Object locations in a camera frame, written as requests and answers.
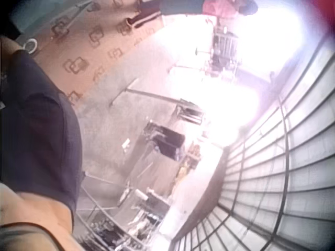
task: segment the black shirt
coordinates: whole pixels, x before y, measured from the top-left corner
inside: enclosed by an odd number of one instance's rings
[[[82,167],[78,119],[66,95],[23,50],[9,64],[2,93],[1,182],[75,212]]]

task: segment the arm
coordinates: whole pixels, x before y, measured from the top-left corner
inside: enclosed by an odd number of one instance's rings
[[[10,59],[18,50],[22,50],[22,47],[19,44],[1,35],[1,71],[3,73],[7,72]]]

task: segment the red shirt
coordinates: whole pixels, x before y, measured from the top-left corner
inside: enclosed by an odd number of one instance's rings
[[[227,19],[235,17],[237,11],[227,0],[205,0],[203,4],[203,13],[205,15]]]

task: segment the white object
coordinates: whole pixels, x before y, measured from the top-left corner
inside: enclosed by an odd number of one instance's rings
[[[141,192],[138,189],[135,190],[135,195],[144,201],[146,201],[149,198],[145,193]]]
[[[33,48],[30,51],[26,50],[26,46],[29,43],[34,44]],[[23,45],[23,49],[26,50],[29,54],[33,54],[37,50],[37,40],[35,38],[29,38],[27,42],[25,42],[25,44]]]
[[[122,144],[122,148],[124,149],[124,152],[127,151],[127,149],[129,149],[129,143],[130,143],[130,139],[126,139],[126,141]]]

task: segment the person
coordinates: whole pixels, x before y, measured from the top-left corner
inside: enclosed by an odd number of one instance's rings
[[[82,173],[74,110],[30,55],[3,36],[1,70],[0,250],[83,250],[71,236]]]
[[[253,15],[258,11],[254,0],[151,0],[138,1],[134,18],[126,18],[131,28],[139,28],[161,15],[204,14],[220,18],[233,18],[237,13]]]

